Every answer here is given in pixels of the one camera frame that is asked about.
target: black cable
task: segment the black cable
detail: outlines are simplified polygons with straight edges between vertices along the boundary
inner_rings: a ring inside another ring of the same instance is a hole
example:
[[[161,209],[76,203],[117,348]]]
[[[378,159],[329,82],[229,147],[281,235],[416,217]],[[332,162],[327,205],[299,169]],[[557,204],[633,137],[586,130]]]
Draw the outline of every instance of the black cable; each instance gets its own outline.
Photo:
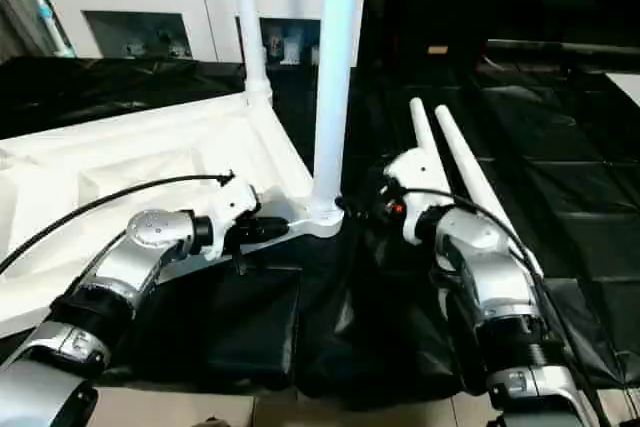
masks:
[[[126,189],[119,190],[109,195],[105,195],[104,197],[100,197],[99,199],[93,200],[81,207],[78,207],[76,210],[69,212],[64,217],[60,217],[58,220],[52,222],[47,225],[44,229],[27,239],[22,245],[16,248],[13,252],[7,255],[2,262],[0,262],[0,275],[2,275],[10,266],[13,264],[22,254],[24,254],[27,250],[33,247],[35,244],[40,242],[46,236],[59,229],[63,225],[72,221],[76,217],[89,212],[97,207],[100,207],[108,202],[119,199],[120,197],[124,197],[126,195],[131,195],[141,190],[150,189],[152,187],[157,187],[165,184],[172,184],[175,182],[186,182],[189,180],[216,180],[221,184],[225,184],[229,180],[233,178],[233,174],[229,175],[207,175],[207,174],[198,174],[198,175],[183,175],[180,177],[168,177],[166,179],[158,179],[152,180],[150,182],[145,182],[143,184],[134,185],[132,187],[127,187]]]
[[[402,188],[402,196],[408,193],[413,193],[413,192],[422,193],[422,194],[439,195],[442,197],[450,198],[458,205],[461,205],[471,211],[480,212],[489,220],[494,222],[501,230],[504,231],[505,234],[507,234],[509,239],[515,244],[515,246],[518,248],[518,250],[521,253],[521,256],[517,257],[517,259],[521,261],[522,265],[524,265],[527,268],[527,270],[529,271],[529,274],[531,275],[531,278],[534,284],[534,289],[536,291],[538,299],[540,300],[540,304],[541,304],[540,307],[544,308],[544,304],[545,304],[544,299],[546,297],[549,301],[549,305],[551,305],[551,308],[555,313],[555,316],[558,318],[558,321],[560,322],[560,327],[562,328],[565,338],[567,339],[567,342],[569,344],[569,348],[573,353],[578,370],[580,371],[580,373],[584,378],[584,382],[586,384],[585,393],[587,394],[587,398],[589,399],[589,402],[591,403],[591,406],[593,407],[593,410],[595,411],[596,416],[598,417],[598,421],[600,422],[601,427],[611,427],[611,423],[609,422],[609,419],[607,419],[607,415],[604,412],[604,408],[602,406],[602,402],[600,401],[600,397],[598,396],[597,390],[591,383],[591,378],[587,371],[586,363],[582,358],[580,351],[578,350],[578,346],[575,341],[575,338],[571,334],[571,331],[569,330],[569,326],[564,320],[555,300],[551,296],[551,292],[549,291],[548,286],[545,284],[543,279],[538,274],[535,268],[535,264],[531,259],[531,255],[529,254],[529,250],[524,245],[524,243],[518,238],[515,232],[513,232],[513,230],[509,226],[507,226],[502,220],[496,217],[492,212],[485,209],[481,205],[478,205],[477,203],[469,199],[466,199],[460,195],[452,194],[451,192],[445,192],[438,189],[419,189],[419,188],[404,188],[404,187]]]

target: white panel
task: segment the white panel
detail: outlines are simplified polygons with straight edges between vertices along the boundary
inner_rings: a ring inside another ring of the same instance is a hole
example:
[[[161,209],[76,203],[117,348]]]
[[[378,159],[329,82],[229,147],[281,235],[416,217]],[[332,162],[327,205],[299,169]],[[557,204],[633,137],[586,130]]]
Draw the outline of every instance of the white panel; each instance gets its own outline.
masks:
[[[640,105],[640,75],[607,74],[615,84],[627,94],[636,105]]]
[[[157,12],[182,15],[194,59],[217,60],[204,0],[50,0],[79,57],[102,54],[83,11]]]

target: table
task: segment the table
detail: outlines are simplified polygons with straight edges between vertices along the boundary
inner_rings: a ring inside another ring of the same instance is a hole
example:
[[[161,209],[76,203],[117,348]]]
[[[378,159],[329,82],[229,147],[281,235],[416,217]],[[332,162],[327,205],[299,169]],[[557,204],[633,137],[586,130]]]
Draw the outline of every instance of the table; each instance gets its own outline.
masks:
[[[311,166],[315,73],[269,75],[275,111]],[[42,82],[25,89],[34,76]],[[238,66],[185,61],[17,59],[0,79],[4,137],[242,88]],[[448,104],[543,266],[596,385],[640,384],[633,102],[604,75],[434,66],[352,79],[344,193],[357,192],[381,156],[415,145],[410,98]],[[444,163],[452,169],[449,156]],[[295,386],[352,408],[453,395],[458,366],[424,255],[397,236],[363,242],[362,229],[347,221],[330,240],[258,252],[244,277],[222,266],[160,287],[103,382],[220,393]]]

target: black mat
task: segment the black mat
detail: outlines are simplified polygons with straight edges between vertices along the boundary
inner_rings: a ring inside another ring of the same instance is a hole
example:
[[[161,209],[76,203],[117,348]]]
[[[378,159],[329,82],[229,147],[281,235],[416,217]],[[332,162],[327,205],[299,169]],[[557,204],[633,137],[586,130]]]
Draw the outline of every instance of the black mat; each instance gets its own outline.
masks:
[[[275,110],[311,167],[315,74],[269,75]],[[0,83],[6,138],[237,92],[242,70],[18,59],[0,67]],[[427,109],[451,108],[543,266],[597,385],[640,385],[640,110],[604,76],[356,73],[345,193],[380,156],[415,146],[413,96]],[[451,168],[446,155],[445,163]],[[456,393],[429,261],[397,236],[362,239],[347,221],[332,239],[303,237],[252,255],[244,277],[218,266],[161,286],[104,382],[239,393],[295,385],[353,408]]]

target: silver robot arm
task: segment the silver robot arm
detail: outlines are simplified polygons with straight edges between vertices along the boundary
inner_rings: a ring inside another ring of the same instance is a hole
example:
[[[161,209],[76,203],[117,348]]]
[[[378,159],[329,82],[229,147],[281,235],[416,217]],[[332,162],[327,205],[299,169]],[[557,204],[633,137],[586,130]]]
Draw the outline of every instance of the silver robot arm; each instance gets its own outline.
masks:
[[[593,425],[506,232],[450,198],[416,191],[449,192],[446,180],[425,168],[433,165],[422,148],[401,154],[385,169],[382,210],[401,221],[407,242],[433,246],[437,266],[458,279],[448,295],[470,319],[466,328],[478,346],[485,387],[504,412],[494,425]],[[557,418],[539,415],[547,411]]]
[[[135,215],[0,366],[0,427],[85,425],[98,398],[91,380],[108,367],[162,268],[189,255],[220,257],[236,219],[258,206],[252,187],[234,177],[207,216]]]

